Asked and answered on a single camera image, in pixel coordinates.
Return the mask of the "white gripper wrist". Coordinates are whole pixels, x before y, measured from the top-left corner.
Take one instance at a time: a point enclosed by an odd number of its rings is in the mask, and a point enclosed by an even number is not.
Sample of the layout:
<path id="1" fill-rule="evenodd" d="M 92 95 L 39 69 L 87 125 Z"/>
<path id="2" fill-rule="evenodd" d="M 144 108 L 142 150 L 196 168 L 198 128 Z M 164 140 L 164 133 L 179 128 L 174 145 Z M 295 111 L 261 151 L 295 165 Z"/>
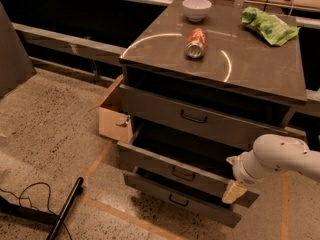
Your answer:
<path id="1" fill-rule="evenodd" d="M 233 165 L 233 175 L 238 181 L 230 180 L 222 197 L 224 203 L 231 204 L 247 192 L 246 185 L 254 185 L 264 177 L 264 170 L 252 151 L 227 157 L 226 161 Z"/>

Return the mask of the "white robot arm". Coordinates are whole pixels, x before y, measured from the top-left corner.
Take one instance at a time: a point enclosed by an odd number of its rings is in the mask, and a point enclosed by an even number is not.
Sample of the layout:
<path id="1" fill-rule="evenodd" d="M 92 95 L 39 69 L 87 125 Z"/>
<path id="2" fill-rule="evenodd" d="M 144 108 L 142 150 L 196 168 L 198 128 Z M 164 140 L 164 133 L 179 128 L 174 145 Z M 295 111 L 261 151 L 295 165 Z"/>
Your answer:
<path id="1" fill-rule="evenodd" d="M 259 136 L 250 151 L 231 156 L 234 180 L 230 180 L 222 202 L 231 204 L 242 197 L 256 182 L 286 171 L 293 171 L 320 181 L 320 152 L 314 151 L 298 138 L 275 134 Z"/>

